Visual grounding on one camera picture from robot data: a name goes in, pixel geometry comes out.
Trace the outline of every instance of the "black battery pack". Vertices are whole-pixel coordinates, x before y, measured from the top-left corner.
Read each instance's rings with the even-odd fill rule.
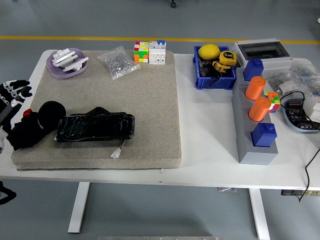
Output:
[[[64,116],[54,135],[57,142],[129,140],[135,135],[135,117],[102,107],[84,114]]]

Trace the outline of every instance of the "gray floor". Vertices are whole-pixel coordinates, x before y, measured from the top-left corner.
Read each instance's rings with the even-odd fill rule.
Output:
[[[29,79],[47,49],[110,50],[133,41],[17,40],[4,36],[211,38],[320,41],[317,0],[4,0],[0,2],[0,82]],[[320,70],[319,44],[284,44]],[[168,41],[191,54],[204,42]],[[81,234],[68,234],[76,182],[3,179],[17,198],[0,206],[0,239],[97,240],[98,236],[219,236],[256,240],[249,192],[216,188],[92,183]],[[272,240],[320,239],[320,198],[261,190]]]

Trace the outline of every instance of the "colorful cube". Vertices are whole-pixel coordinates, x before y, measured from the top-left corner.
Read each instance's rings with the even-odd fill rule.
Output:
[[[139,63],[149,62],[149,42],[136,41],[133,49],[134,61]]]
[[[269,113],[275,113],[280,106],[279,95],[274,91],[264,91],[264,96],[270,100],[271,107],[269,108]]]

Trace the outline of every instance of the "orange cup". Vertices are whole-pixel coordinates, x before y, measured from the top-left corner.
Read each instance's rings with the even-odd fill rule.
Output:
[[[266,80],[261,76],[254,76],[244,95],[250,100],[256,100],[266,85]]]
[[[268,98],[261,96],[255,100],[251,110],[249,111],[249,118],[255,122],[261,122],[267,114],[271,102]]]

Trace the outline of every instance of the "gray stand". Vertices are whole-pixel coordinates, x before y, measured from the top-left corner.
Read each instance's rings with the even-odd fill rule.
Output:
[[[249,82],[244,81],[244,68],[236,70],[236,84],[233,86],[232,108],[234,115],[234,125],[236,132],[236,144],[238,148],[239,163],[268,165],[278,154],[276,142],[270,147],[254,146],[251,132],[257,126],[257,122],[252,121],[248,113],[253,106],[253,100],[245,96]],[[267,113],[261,123],[271,123]]]

